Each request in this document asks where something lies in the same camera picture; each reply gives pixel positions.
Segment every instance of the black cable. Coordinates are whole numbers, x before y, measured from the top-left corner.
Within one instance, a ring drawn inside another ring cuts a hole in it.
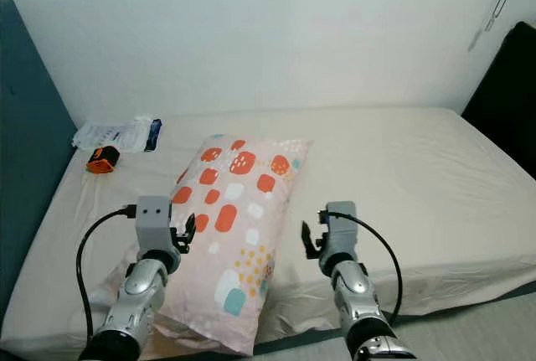
[[[391,255],[391,259],[394,263],[394,269],[396,270],[396,279],[398,281],[398,294],[396,296],[396,304],[394,304],[393,313],[391,313],[391,316],[389,318],[389,323],[393,325],[394,320],[399,315],[400,305],[402,304],[402,272],[400,271],[399,262],[397,261],[396,255],[394,254],[393,250],[391,249],[387,241],[384,239],[384,237],[379,234],[378,231],[376,231],[371,226],[366,224],[364,221],[358,219],[357,217],[353,217],[351,214],[344,214],[339,212],[325,212],[324,214],[326,214],[327,216],[341,217],[343,219],[351,220],[354,223],[361,225],[362,227],[370,231],[379,240],[379,242],[384,245],[385,249],[389,252],[389,255]]]
[[[82,255],[84,253],[84,247],[87,240],[90,238],[91,233],[96,230],[96,228],[111,219],[114,216],[123,214],[129,219],[136,217],[136,205],[129,204],[123,209],[116,210],[111,212],[106,216],[98,219],[84,234],[82,241],[78,245],[78,250],[76,251],[76,281],[78,282],[78,288],[80,290],[80,296],[82,297],[82,303],[84,304],[84,314],[85,314],[85,325],[87,329],[86,333],[86,345],[89,344],[91,337],[93,336],[93,319],[91,318],[91,308],[90,301],[87,297],[87,291],[85,290],[84,279],[82,278]]]

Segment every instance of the orange polka dot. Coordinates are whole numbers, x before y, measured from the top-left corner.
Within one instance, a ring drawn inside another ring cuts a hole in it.
[[[255,154],[250,152],[240,152],[231,163],[229,170],[233,174],[247,174],[255,165]]]
[[[201,177],[199,177],[199,183],[202,185],[212,185],[216,178],[218,177],[218,170],[213,168],[205,168]]]
[[[203,155],[201,156],[201,160],[204,162],[212,162],[218,158],[220,153],[221,149],[219,147],[211,147],[210,149],[204,151]]]
[[[236,212],[236,207],[232,204],[226,204],[224,207],[222,207],[219,211],[216,224],[214,225],[216,230],[220,233],[226,233],[229,231],[235,222]]]
[[[182,187],[180,188],[175,196],[173,197],[172,202],[174,204],[185,204],[188,202],[188,199],[190,199],[190,195],[192,194],[192,189],[190,187]]]
[[[281,154],[275,156],[271,161],[271,171],[277,175],[283,175],[288,172],[290,166],[291,164],[288,162],[288,160],[286,160],[286,157],[282,156]]]
[[[238,150],[241,147],[245,145],[245,141],[234,141],[234,143],[231,145],[231,150]]]
[[[215,201],[217,201],[219,198],[219,190],[218,189],[210,189],[209,193],[207,193],[207,196],[204,199],[204,202],[206,204],[213,204]]]
[[[198,214],[195,216],[195,231],[202,233],[207,228],[209,217],[206,214]]]
[[[274,190],[275,185],[276,180],[268,174],[261,174],[257,181],[257,188],[261,192],[271,192]]]
[[[178,178],[177,178],[177,183],[180,183],[180,182],[183,180],[183,178],[184,178],[184,176],[186,175],[187,172],[188,172],[188,169],[185,169],[185,170],[183,171],[183,173],[182,173],[181,175],[178,176]]]

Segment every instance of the bed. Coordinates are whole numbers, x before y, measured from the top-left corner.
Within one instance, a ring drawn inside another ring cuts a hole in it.
[[[305,259],[300,241],[302,220],[320,233],[316,211],[328,201],[353,200],[358,216],[391,243],[405,280],[404,315],[490,301],[536,281],[536,181],[453,111],[333,108],[162,120],[158,149],[122,155],[112,174],[87,173],[88,153],[74,153],[20,269],[0,347],[28,360],[76,359],[85,343],[74,266],[81,236],[96,218],[140,195],[171,192],[201,141],[215,133],[315,141],[286,213],[258,343],[338,327],[329,280]],[[7,228],[13,240],[17,230]],[[106,313],[98,304],[110,298],[96,288],[134,240],[132,221],[113,219],[86,246],[97,326]],[[389,256],[362,230],[358,255],[388,311],[395,299]],[[16,264],[4,261],[16,274]],[[154,333],[142,357],[186,353]]]

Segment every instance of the white wall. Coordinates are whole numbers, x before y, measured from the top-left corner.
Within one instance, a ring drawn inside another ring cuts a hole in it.
[[[493,0],[15,1],[78,124],[350,103],[459,111],[504,35],[466,50]]]

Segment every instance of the teal headboard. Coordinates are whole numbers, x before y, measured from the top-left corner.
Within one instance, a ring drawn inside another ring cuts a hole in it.
[[[74,149],[75,124],[13,0],[0,0],[0,321]]]

